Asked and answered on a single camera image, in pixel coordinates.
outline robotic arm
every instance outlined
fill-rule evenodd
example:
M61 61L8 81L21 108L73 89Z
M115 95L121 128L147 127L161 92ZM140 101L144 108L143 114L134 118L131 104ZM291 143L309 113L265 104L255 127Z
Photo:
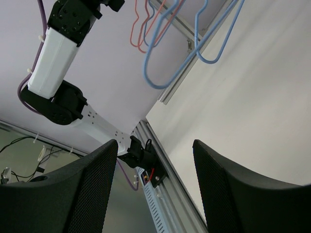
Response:
M116 139L119 158L130 167L163 170L151 143L144 149L137 138L98 115L78 87L64 81L87 33L102 16L101 4L117 12L124 0L58 0L54 4L38 63L20 97L56 124L78 128L101 143Z

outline table surface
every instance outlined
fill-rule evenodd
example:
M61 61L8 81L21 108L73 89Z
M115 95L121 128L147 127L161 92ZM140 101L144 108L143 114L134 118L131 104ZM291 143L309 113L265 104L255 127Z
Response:
M204 57L216 57L233 14ZM202 215L195 139L260 174L311 183L310 22L309 0L246 0L220 61L198 61L147 115Z

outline white table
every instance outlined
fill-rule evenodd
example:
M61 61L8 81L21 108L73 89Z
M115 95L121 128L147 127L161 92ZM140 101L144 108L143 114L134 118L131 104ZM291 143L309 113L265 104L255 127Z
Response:
M216 57L234 13L204 57ZM220 61L198 61L147 115L202 214L194 139L268 177L311 183L310 22L309 0L246 0Z

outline black device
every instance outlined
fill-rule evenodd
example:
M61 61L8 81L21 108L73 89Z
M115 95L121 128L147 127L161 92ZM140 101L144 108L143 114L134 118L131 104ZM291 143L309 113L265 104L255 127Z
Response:
M117 154L111 140L28 183L0 185L0 231L102 233Z
M311 232L311 185L260 175L199 140L193 156L209 233Z

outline textured black surface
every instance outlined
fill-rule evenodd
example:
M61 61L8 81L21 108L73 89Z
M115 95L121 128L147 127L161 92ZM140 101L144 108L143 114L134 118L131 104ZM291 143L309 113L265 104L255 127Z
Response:
M225 170L199 141L193 154L209 233L243 232L231 196Z
M111 140L44 180L0 185L0 232L101 233L117 154Z
M311 185L260 175L198 140L193 151L209 233L311 232Z

